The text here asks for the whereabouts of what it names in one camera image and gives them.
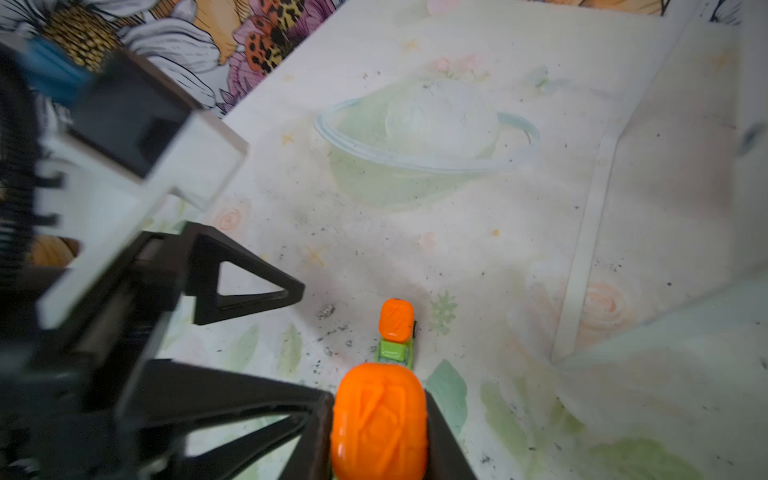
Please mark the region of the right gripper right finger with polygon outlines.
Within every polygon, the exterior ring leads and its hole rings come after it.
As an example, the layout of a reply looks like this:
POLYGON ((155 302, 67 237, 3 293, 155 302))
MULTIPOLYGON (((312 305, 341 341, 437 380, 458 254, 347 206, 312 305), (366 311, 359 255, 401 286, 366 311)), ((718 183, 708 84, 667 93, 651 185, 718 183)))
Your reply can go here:
POLYGON ((427 467, 425 480, 476 480, 459 442, 433 396, 426 393, 427 467))

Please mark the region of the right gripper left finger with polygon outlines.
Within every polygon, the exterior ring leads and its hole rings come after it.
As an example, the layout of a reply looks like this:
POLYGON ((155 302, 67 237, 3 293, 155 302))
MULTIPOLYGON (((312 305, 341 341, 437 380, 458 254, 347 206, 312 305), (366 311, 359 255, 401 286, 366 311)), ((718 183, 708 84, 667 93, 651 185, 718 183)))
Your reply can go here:
POLYGON ((330 480, 334 396, 324 393, 312 408, 280 480, 330 480))

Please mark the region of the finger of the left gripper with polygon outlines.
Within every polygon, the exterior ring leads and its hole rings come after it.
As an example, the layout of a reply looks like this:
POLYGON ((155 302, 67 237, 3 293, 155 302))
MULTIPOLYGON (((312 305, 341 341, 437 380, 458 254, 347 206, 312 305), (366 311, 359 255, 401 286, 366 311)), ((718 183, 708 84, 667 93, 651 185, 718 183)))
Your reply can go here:
POLYGON ((305 284, 269 264, 219 230, 188 223, 185 294, 194 299, 193 322, 204 326, 299 303, 305 284))

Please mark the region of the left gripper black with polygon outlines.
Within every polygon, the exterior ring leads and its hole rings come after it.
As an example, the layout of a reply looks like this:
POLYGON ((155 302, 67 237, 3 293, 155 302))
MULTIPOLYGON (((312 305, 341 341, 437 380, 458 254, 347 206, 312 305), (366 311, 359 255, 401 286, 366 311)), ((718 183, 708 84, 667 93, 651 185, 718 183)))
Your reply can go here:
POLYGON ((290 441, 327 391, 162 359, 198 227, 145 232, 62 327, 37 324, 36 296, 1 317, 1 475, 5 479, 234 479, 290 441), (192 456, 192 432, 276 422, 192 456))

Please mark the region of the orange green toy truck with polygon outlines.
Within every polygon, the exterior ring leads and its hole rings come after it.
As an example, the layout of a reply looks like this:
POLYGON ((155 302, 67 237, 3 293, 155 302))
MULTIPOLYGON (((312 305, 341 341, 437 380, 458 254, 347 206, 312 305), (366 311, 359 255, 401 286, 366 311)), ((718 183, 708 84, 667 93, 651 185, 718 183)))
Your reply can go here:
POLYGON ((337 390, 330 440, 337 479, 423 478, 427 402, 419 379, 394 364, 351 369, 337 390))
POLYGON ((397 298, 385 301, 379 315, 380 339, 376 360, 379 363, 398 364, 412 370, 415 357, 415 331, 413 305, 397 298))

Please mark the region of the two-tier bamboo shelf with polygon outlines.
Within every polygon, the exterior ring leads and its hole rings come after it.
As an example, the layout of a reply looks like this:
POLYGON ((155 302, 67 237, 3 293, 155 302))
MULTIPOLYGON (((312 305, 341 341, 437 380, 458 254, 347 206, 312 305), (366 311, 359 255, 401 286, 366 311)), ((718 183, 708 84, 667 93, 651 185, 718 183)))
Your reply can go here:
POLYGON ((628 48, 551 363, 767 320, 767 5, 670 1, 628 48))

